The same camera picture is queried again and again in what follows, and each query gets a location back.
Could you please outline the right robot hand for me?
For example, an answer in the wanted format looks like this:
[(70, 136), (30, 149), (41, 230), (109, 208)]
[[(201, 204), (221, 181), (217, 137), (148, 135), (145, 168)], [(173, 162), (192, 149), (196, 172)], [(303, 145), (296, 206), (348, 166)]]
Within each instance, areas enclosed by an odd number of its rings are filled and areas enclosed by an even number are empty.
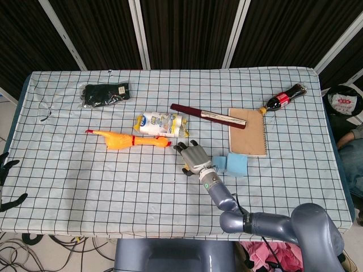
[(198, 175), (203, 169), (212, 166), (212, 160), (205, 150), (195, 140), (190, 140), (190, 143), (190, 146), (186, 146), (179, 142), (174, 146), (186, 164), (182, 169), (186, 176)]

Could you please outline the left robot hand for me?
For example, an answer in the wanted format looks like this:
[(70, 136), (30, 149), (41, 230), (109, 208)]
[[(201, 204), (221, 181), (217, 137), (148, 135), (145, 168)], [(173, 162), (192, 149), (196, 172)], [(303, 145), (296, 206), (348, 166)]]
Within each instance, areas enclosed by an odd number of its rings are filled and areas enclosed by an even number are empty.
[(8, 176), (9, 170), (17, 165), (20, 161), (19, 160), (11, 160), (8, 161), (7, 163), (5, 163), (5, 159), (8, 157), (9, 152), (5, 152), (1, 155), (1, 210), (0, 212), (3, 213), (11, 208), (17, 207), (19, 205), (21, 205), (26, 198), (28, 197), (27, 193), (23, 193), (18, 199), (5, 203), (2, 201), (2, 192), (3, 192), (3, 187), (6, 181), (6, 178)]

